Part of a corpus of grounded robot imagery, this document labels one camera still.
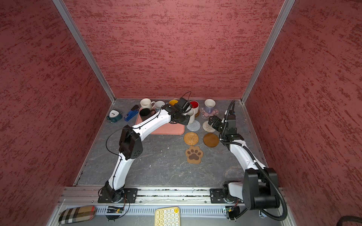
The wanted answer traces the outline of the colourful zigzag woven coaster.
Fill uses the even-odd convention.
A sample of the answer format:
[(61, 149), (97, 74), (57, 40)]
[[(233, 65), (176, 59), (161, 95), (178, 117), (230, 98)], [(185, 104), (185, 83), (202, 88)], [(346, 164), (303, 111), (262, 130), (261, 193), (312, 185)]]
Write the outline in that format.
[(203, 127), (204, 131), (206, 131), (208, 133), (213, 133), (216, 131), (211, 125), (208, 124), (208, 121), (205, 121), (203, 123), (202, 127)]

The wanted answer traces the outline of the yellow mug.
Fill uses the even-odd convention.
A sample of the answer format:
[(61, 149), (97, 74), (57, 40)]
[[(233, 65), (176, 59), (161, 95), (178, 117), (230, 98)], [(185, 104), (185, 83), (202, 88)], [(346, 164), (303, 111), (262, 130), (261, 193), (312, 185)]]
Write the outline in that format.
[(176, 100), (176, 99), (169, 101), (170, 105), (175, 105), (177, 103), (178, 103), (178, 100)]

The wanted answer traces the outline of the pink flower coaster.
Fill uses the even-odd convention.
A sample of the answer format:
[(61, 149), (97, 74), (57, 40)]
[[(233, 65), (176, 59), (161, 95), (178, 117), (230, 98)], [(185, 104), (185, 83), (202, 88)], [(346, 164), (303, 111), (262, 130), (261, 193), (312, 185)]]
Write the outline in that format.
[(219, 114), (217, 109), (212, 109), (211, 113), (205, 110), (205, 108), (200, 108), (200, 114), (203, 119), (208, 119), (209, 117), (215, 116)]

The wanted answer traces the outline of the large round wooden coaster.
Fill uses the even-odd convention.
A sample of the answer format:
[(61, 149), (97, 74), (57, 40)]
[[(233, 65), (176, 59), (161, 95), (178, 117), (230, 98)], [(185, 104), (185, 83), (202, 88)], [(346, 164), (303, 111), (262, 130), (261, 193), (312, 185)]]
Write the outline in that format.
[(216, 147), (219, 144), (219, 137), (214, 133), (207, 133), (203, 137), (203, 142), (207, 147)]

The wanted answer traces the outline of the white mug red inside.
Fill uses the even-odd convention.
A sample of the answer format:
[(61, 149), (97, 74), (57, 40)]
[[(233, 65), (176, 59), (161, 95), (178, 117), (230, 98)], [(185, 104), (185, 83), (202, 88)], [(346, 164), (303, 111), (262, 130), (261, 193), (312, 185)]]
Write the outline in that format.
[(194, 110), (195, 115), (199, 113), (199, 102), (196, 100), (190, 101), (191, 107)]

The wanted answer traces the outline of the lavender mug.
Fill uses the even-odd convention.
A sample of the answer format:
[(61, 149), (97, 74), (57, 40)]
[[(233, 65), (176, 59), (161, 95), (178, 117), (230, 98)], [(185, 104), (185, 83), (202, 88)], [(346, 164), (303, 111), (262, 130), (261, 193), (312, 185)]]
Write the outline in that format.
[(214, 107), (216, 106), (216, 102), (213, 99), (207, 99), (204, 101), (205, 104), (205, 112), (211, 114), (214, 111)]

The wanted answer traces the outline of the grey blue woven coaster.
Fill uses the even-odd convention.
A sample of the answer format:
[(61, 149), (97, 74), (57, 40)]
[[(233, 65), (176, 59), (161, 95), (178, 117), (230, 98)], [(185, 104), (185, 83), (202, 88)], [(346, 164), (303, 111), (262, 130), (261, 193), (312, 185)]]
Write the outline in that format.
[(187, 125), (187, 129), (191, 132), (196, 132), (201, 128), (200, 122), (194, 121), (193, 123)]

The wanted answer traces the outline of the woven rattan coaster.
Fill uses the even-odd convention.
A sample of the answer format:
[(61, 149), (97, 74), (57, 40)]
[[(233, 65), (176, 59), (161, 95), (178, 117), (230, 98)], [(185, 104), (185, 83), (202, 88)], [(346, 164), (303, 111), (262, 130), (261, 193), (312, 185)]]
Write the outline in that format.
[(184, 135), (184, 142), (189, 146), (194, 146), (199, 142), (199, 136), (195, 132), (188, 132)]

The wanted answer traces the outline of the black mug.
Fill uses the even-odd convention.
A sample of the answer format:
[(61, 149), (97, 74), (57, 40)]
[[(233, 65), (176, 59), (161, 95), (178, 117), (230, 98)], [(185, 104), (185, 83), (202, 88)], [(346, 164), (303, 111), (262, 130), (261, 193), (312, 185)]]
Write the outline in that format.
[(142, 121), (146, 121), (156, 113), (155, 109), (144, 108), (140, 110), (139, 115)]

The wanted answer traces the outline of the brown paw print coaster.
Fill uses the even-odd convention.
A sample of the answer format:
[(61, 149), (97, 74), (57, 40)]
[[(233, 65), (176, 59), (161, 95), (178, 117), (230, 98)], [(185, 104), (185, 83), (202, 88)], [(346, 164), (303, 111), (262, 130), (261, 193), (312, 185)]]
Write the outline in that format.
[(204, 155), (203, 151), (199, 146), (190, 146), (186, 151), (185, 155), (187, 162), (190, 164), (200, 164)]

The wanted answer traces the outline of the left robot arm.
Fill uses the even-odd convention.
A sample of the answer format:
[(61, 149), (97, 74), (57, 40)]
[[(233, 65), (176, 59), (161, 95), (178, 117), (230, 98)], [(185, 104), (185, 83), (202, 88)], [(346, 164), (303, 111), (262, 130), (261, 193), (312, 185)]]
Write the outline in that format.
[(127, 195), (124, 191), (125, 180), (132, 163), (143, 152), (142, 141), (166, 124), (188, 125), (190, 116), (187, 113), (192, 109), (188, 100), (180, 98), (174, 105), (165, 104), (161, 109), (145, 121), (134, 126), (126, 125), (121, 129), (119, 141), (118, 163), (112, 176), (99, 190), (98, 203), (125, 202)]

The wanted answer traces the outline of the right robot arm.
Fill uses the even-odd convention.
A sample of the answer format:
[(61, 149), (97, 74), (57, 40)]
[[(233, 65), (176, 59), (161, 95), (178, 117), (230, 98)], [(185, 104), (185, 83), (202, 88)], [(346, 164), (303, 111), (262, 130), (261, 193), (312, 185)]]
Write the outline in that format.
[(245, 171), (242, 182), (224, 183), (224, 199), (228, 202), (242, 200), (247, 210), (258, 210), (276, 221), (285, 220), (288, 209), (279, 190), (278, 175), (253, 155), (245, 139), (237, 133), (236, 116), (227, 114), (223, 119), (211, 116), (208, 124), (219, 132), (220, 142), (237, 158)]

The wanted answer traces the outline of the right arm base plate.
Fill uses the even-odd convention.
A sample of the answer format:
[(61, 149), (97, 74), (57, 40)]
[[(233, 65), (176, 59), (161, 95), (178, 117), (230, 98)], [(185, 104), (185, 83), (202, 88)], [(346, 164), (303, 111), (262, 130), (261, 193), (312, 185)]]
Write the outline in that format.
[(236, 198), (232, 198), (223, 188), (211, 188), (210, 190), (211, 203), (235, 203)]

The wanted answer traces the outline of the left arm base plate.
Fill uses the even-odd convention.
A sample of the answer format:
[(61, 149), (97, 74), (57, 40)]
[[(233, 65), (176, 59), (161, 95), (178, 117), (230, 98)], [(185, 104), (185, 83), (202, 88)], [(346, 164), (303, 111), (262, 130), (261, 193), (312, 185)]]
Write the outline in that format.
[(126, 188), (114, 191), (113, 189), (107, 190), (102, 187), (98, 191), (98, 203), (135, 203), (138, 189)]

